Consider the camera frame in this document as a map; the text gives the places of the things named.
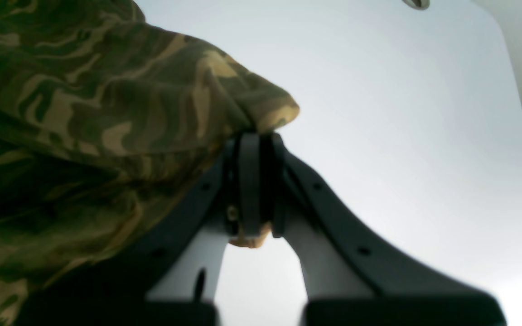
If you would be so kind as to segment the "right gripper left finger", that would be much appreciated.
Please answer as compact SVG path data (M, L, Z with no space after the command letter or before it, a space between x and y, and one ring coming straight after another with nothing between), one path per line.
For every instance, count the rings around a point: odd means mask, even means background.
M19 326L219 326L213 304L230 239L260 234L258 134L223 155L150 232L27 301Z

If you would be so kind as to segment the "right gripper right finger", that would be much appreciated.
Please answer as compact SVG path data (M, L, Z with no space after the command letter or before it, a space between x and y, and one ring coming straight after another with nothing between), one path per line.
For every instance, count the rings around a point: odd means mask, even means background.
M261 137L264 219L299 258L303 326L505 326L489 293L402 252L365 225L279 134Z

